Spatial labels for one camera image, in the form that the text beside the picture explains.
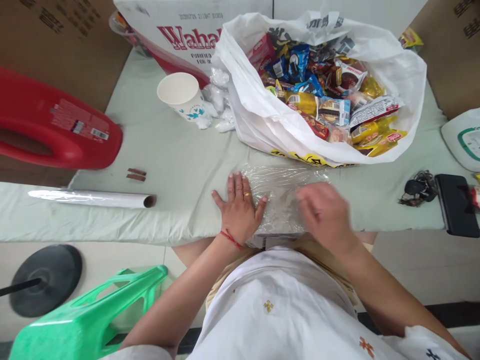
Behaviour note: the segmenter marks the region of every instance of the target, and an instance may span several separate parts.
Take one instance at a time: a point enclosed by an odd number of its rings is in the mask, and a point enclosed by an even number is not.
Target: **hand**
[[[233,174],[228,176],[227,202],[223,201],[215,190],[211,192],[211,196],[221,212],[221,229],[228,229],[237,243],[244,244],[259,228],[268,199],[263,197],[255,209],[249,180],[240,172],[236,173],[235,180]]]
[[[297,190],[296,198],[308,231],[334,256],[361,245],[350,228],[348,203],[329,183],[306,185]]]

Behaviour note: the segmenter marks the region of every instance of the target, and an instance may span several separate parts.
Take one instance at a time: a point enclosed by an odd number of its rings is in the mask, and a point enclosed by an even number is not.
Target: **green plastic stool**
[[[121,270],[104,284],[23,328],[13,343],[9,359],[96,360],[115,352],[121,343],[109,342],[123,331],[112,325],[112,320],[139,299],[143,299],[145,314],[158,297],[158,285],[167,275],[164,265],[141,273]],[[118,288],[97,300],[111,285]]]

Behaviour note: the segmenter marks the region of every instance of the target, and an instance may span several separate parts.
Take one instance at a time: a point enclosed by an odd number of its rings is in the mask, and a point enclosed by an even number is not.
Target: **white shirt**
[[[172,360],[152,345],[108,360]],[[347,294],[313,261],[276,246],[237,267],[221,285],[189,360],[465,360],[422,326],[405,337],[375,335],[358,320]]]

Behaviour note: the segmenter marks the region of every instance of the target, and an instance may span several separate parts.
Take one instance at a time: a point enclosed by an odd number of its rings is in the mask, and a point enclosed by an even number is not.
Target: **red string bracelet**
[[[237,248],[238,250],[242,250],[242,245],[240,245],[238,242],[234,240],[232,235],[230,235],[230,232],[228,229],[225,229],[226,233],[223,231],[220,231],[220,234],[222,234],[224,237],[226,237],[228,240],[230,240]]]

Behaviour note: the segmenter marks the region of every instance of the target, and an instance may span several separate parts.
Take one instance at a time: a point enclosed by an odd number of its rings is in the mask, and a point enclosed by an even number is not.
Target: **black round base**
[[[43,316],[63,304],[74,292],[82,274],[82,256],[71,245],[44,247],[17,270],[12,285],[40,278],[38,285],[10,294],[10,305],[25,318]]]

